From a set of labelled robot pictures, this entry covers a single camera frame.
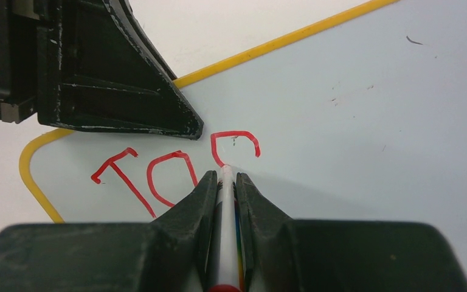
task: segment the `black plastic part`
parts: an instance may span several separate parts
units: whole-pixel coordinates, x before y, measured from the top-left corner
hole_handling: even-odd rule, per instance
[[[152,223],[42,224],[0,233],[0,291],[181,291],[205,283],[217,175]],[[246,174],[236,193],[246,287],[467,291],[450,246],[418,223],[292,220]]]
[[[260,274],[246,279],[268,291],[467,291],[452,249],[432,226],[291,220],[246,174],[236,186],[243,243],[253,255],[246,265]]]
[[[127,0],[0,0],[0,119],[197,139],[203,122]]]
[[[0,233],[0,291],[181,291],[204,270],[217,175],[152,223],[30,224]]]

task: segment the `black ink mark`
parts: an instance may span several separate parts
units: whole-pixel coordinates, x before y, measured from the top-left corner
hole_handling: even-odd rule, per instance
[[[409,36],[407,36],[407,35],[406,35],[406,38],[407,38],[407,40],[408,40],[410,43],[413,43],[413,44],[419,44],[420,46],[423,46],[423,44],[422,44],[422,43],[419,43],[419,42],[417,42],[417,41],[413,41],[413,40],[411,40],[411,39],[409,38]]]

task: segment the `whiteboard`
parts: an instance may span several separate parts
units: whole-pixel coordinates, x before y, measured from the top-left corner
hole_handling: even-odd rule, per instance
[[[199,141],[73,133],[39,148],[30,173],[65,221],[151,221],[110,157],[160,216],[222,161],[293,218],[434,225],[467,272],[467,1],[402,0],[182,89]]]

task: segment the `marker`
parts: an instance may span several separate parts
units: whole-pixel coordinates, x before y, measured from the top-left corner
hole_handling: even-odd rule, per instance
[[[232,168],[221,168],[207,259],[208,292],[244,291],[244,269]]]

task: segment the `red marker cap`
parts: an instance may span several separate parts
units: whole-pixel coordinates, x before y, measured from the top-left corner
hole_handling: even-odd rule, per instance
[[[215,285],[208,292],[242,292],[239,288],[232,285]]]

